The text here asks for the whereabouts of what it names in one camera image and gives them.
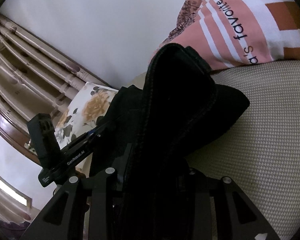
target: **white wall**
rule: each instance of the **white wall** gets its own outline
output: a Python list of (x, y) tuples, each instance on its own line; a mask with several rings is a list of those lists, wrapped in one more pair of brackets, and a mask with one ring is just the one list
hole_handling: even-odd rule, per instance
[(56, 184), (43, 188), (38, 180), (40, 171), (39, 165), (24, 157), (0, 136), (0, 176), (32, 198), (32, 205), (41, 210), (52, 198)]
[(6, 0), (1, 12), (120, 87), (147, 69), (185, 0)]

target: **bright light strip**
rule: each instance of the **bright light strip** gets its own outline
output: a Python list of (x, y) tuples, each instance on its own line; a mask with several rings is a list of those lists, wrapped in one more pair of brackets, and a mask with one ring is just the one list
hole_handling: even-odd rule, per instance
[(0, 180), (0, 189), (2, 189), (5, 193), (13, 197), (15, 200), (19, 201), (23, 205), (27, 205), (27, 200), (16, 193), (13, 189), (9, 188), (4, 182)]

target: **curtain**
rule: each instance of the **curtain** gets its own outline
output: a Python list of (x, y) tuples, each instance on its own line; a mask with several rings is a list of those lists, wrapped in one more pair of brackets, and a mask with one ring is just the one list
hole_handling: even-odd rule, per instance
[(38, 113), (56, 124), (86, 82), (106, 85), (0, 14), (0, 110), (14, 124), (27, 133)]

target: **floral pillow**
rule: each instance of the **floral pillow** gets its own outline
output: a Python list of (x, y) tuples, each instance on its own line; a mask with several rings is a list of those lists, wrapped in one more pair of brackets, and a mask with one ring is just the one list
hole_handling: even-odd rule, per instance
[(96, 127), (99, 116), (104, 116), (118, 91), (87, 82), (74, 97), (56, 125), (55, 136), (60, 148)]

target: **striped fabric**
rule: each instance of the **striped fabric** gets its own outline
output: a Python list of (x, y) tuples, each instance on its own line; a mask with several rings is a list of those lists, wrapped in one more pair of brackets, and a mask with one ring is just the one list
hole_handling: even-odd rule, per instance
[(294, 0), (186, 0), (168, 42), (193, 47), (213, 70), (300, 60), (300, 8)]

